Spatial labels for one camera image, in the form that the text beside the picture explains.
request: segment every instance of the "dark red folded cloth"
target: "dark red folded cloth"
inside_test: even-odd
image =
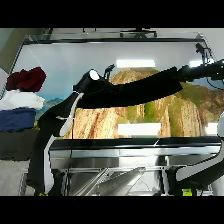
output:
[[[45,79],[46,74],[41,67],[36,67],[29,71],[22,69],[20,72],[12,73],[7,78],[6,90],[19,89],[23,92],[38,92]]]

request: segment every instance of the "white folded cloth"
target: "white folded cloth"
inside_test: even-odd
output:
[[[40,110],[44,105],[44,98],[33,92],[20,92],[19,90],[6,91],[0,100],[0,110],[13,110],[19,107],[28,107]]]

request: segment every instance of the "navy blue folded cloth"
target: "navy blue folded cloth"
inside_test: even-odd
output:
[[[0,111],[0,131],[18,132],[33,128],[36,110],[33,108],[17,108]]]

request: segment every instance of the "rocky cliff image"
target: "rocky cliff image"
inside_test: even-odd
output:
[[[113,77],[113,84],[124,84],[156,74],[153,68],[123,69]],[[217,122],[224,110],[224,91],[182,83],[183,90],[146,104],[106,108],[77,109],[74,121],[74,138],[121,138],[118,124],[160,122],[159,136],[195,137],[205,135],[208,122]],[[64,139],[72,138],[72,129]]]

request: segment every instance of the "black folded cloth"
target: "black folded cloth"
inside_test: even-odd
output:
[[[78,102],[83,109],[127,107],[158,100],[182,90],[182,86],[173,77],[177,68],[172,67],[150,77],[127,84],[98,85],[94,92],[85,93]]]
[[[30,159],[38,130],[27,129],[22,132],[0,132],[0,159],[27,161]]]

